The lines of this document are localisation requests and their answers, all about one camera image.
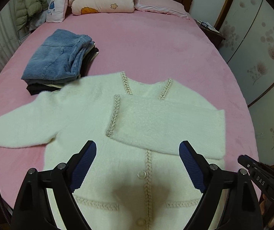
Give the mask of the white fluffy cardigan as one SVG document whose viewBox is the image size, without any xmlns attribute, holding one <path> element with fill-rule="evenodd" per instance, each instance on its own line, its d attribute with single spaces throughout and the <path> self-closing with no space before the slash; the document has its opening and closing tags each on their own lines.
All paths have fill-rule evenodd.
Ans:
<svg viewBox="0 0 274 230">
<path fill-rule="evenodd" d="M 0 116 L 0 147 L 45 145 L 44 169 L 96 143 L 74 198 L 92 229 L 183 229 L 201 198 L 179 156 L 188 141 L 224 166 L 225 113 L 168 79 L 88 76 Z"/>
</svg>

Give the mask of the folded black garment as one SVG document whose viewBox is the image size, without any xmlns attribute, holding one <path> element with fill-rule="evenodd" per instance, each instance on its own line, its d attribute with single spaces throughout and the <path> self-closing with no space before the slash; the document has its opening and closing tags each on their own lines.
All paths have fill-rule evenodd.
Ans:
<svg viewBox="0 0 274 230">
<path fill-rule="evenodd" d="M 97 47 L 93 47 L 93 49 L 90 50 L 89 53 L 83 57 L 80 73 L 77 79 L 87 76 L 90 66 L 98 54 L 99 54 L 99 49 Z M 66 83 L 60 83 L 60 84 L 32 83 L 32 84 L 28 84 L 26 89 L 33 96 L 35 94 L 39 94 L 42 91 L 54 92 L 54 91 L 60 90 L 61 88 L 64 87 L 64 85 L 66 85 Z"/>
</svg>

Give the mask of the floral wardrobe doors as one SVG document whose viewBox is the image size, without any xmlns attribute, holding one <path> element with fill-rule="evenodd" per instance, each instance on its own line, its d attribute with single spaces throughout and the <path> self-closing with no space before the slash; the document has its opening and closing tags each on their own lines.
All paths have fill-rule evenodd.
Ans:
<svg viewBox="0 0 274 230">
<path fill-rule="evenodd" d="M 274 165 L 274 9 L 266 0 L 233 0 L 219 51 L 252 118 L 259 160 Z"/>
</svg>

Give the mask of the folded blue jeans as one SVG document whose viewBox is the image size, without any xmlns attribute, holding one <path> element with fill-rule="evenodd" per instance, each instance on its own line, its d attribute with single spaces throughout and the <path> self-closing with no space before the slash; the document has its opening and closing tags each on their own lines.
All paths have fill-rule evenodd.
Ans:
<svg viewBox="0 0 274 230">
<path fill-rule="evenodd" d="M 57 29 L 30 58 L 21 79 L 26 83 L 62 84 L 76 80 L 95 42 L 84 34 Z"/>
</svg>

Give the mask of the wooden nightstand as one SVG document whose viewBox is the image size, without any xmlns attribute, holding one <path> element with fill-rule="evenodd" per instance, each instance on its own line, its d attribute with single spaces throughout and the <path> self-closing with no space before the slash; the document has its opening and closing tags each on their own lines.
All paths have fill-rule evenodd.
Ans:
<svg viewBox="0 0 274 230">
<path fill-rule="evenodd" d="M 207 36 L 207 38 L 214 44 L 216 49 L 219 49 L 222 41 L 225 40 L 225 37 L 221 33 L 217 33 L 215 31 L 210 30 L 204 23 L 198 22 L 195 20 L 199 28 L 203 31 L 203 33 Z"/>
</svg>

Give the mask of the white curtain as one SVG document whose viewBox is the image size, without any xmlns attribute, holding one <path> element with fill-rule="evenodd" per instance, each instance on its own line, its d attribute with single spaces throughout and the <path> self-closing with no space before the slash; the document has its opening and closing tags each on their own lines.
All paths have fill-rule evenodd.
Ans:
<svg viewBox="0 0 274 230">
<path fill-rule="evenodd" d="M 9 1 L 0 11 L 0 72 L 20 46 L 15 28 L 14 2 Z"/>
</svg>

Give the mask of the pink bed sheet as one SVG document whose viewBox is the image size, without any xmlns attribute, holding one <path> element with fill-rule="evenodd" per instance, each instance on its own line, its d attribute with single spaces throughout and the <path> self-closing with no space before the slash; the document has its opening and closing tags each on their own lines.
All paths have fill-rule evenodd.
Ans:
<svg viewBox="0 0 274 230">
<path fill-rule="evenodd" d="M 124 71 L 135 81 L 153 84 L 172 78 L 225 111 L 228 170 L 237 158 L 258 158 L 254 128 L 246 101 L 229 66 L 193 19 L 135 11 L 131 14 L 69 15 L 61 23 L 45 23 L 19 46 L 0 73 L 0 116 L 33 100 L 22 73 L 36 49 L 56 29 L 86 34 L 99 54 L 90 75 Z M 43 168 L 44 147 L 0 148 L 0 190 L 10 205 L 26 174 Z"/>
</svg>

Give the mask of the pink cushion with blue print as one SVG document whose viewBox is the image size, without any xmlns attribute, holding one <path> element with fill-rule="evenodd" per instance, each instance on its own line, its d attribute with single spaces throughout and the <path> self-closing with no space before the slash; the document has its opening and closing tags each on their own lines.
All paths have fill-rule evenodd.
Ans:
<svg viewBox="0 0 274 230">
<path fill-rule="evenodd" d="M 60 23 L 65 19 L 68 6 L 68 0 L 51 0 L 49 3 L 48 14 L 46 15 L 47 23 Z"/>
</svg>

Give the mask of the olive puffer jacket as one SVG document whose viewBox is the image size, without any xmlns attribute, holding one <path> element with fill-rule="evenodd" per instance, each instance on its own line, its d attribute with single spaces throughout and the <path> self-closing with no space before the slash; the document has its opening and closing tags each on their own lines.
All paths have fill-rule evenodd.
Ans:
<svg viewBox="0 0 274 230">
<path fill-rule="evenodd" d="M 48 9 L 47 0 L 14 0 L 15 27 L 19 31 L 24 28 L 28 21 L 42 11 Z"/>
</svg>

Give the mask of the pink pillow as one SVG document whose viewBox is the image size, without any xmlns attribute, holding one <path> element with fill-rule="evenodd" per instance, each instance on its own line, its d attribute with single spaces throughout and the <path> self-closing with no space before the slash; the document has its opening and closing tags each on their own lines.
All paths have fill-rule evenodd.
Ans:
<svg viewBox="0 0 274 230">
<path fill-rule="evenodd" d="M 174 0 L 134 0 L 134 8 L 142 12 L 155 12 L 190 19 L 184 5 Z"/>
</svg>

